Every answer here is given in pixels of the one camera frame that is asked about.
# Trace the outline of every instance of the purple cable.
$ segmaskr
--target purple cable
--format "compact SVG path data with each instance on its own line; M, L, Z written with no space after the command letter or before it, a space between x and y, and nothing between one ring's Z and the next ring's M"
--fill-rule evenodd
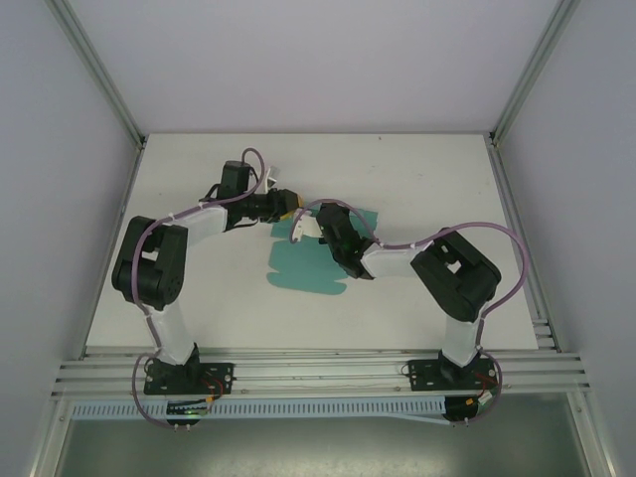
M442 237L447 236L448 234L452 232L461 231L463 229L473 229L473 228L494 229L496 231L502 232L506 234L508 237L510 237L513 240L513 242L517 245L521 253L521 259L522 259L522 269L521 269L521 274L519 276L519 280L517 281L515 286L511 288L511 290L508 293L506 293L502 298L500 298L498 301L488 306L487 308L484 309L484 311L481 312L480 323L478 325L479 328L477 330L477 340L475 345L478 347L479 353L488 357L495 365L495 368L497 369L497 373L499 374L499 391L495 394L495 396L493 397L492 403L488 406L488 408L485 411L480 413L478 416L475 416L472 419L469 419L467 422L474 422L478 418L481 418L483 415L489 413L492 410L492 408L495 406L495 404L499 401L499 396L501 395L501 392L503 389L504 375L501 371L501 366L499 365L499 362L490 353L481 349L481 337L484 332L484 320L490 313L492 313L494 310L496 310L501 305L503 305L508 300L510 300L522 288L522 286L524 286L524 283L526 282L526 278L528 277L528 269L530 266L530 255L523 241L513 231L503 226L500 226L498 224L493 224L491 222L467 222L465 224L459 224L457 226L449 227L448 229L444 229L443 231L440 231L437 234L434 234L430 237L423 238L422 240L412 242L412 243L399 243L399 244L382 243L380 239L374 233L374 230L369 224L369 222L367 222L367 220L363 217L360 211L356 210L356 208L338 199L318 199L304 206L300 210L300 212L296 214L296 217L294 218L294 221L291 224L291 230L289 231L290 242L296 243L298 241L296 238L293 237L293 233L294 233L294 230L296 229L296 226L298 225L298 222L300 221L300 218L303 215L305 215L307 212L309 212L309 210L312 207L315 207L319 204L323 204L325 202L338 204L339 206L349 209L350 212L352 212L358 219L360 219L360 222L362 222L362 225L365 227L365 229L367 229L367 232L371 240L377 243L382 248L385 248L387 250L405 250L405 249L409 249L413 247L424 246L427 243L434 241L436 239L441 239Z
M135 366L132 371L132 398L135 401L137 410L139 410L141 415L143 415L143 417L148 422L151 422L155 425L159 425L161 427L165 427L168 429L173 428L170 424L166 422L162 422L161 420L155 419L141 407L139 396L137 395L137 384L135 382L137 379L137 369L139 368L139 364L141 363L141 360L144 358L148 358L148 360L156 358L157 356L159 356L159 353L161 353L161 346L162 346L159 333L157 333L157 329L155 328L155 325L152 322L152 315L150 313L150 310L139 299L138 279L139 279L139 259L141 257L141 249L143 248L143 245L146 242L146 239L148 239L148 237L150 237L152 232L155 229L157 229L159 226L163 226L164 224L169 224L174 221L185 219L186 217L192 214L195 214L196 212L199 212L200 210L203 210L203 209L208 209L210 207L220 206L222 204L229 204L232 202L240 201L241 199L244 199L245 197L250 196L251 194L256 192L256 190L260 187L260 185L262 184L265 178L265 161L263 161L262 156L256 149L254 149L253 147L248 147L242 152L240 156L240 161L242 163L245 162L245 155L248 152L255 154L255 156L258 158L258 162L260 163L260 177L258 178L258 181L256 181L256 184L251 189L249 189L247 192L239 196L231 197L229 199L221 199L219 201L207 202L205 204L201 204L201 205L192 207L190 209L187 209L183 212L180 212L179 214L174 214L173 216L164 217L163 219L159 219L153 222L150 225L150 227L148 227L148 229L146 229L143 232L143 234L141 234L141 236L139 237L139 241L137 242L137 246L135 247L135 252L132 255L132 269L130 273L131 275L130 287L132 291L132 300L134 301L135 305L137 305L137 307L143 312L146 318L146 323L148 324L148 328L150 329L150 333L152 334L152 338L155 341L155 345L157 346L157 351L154 354L144 353L143 355L140 355L139 358L137 358L137 361L135 362Z

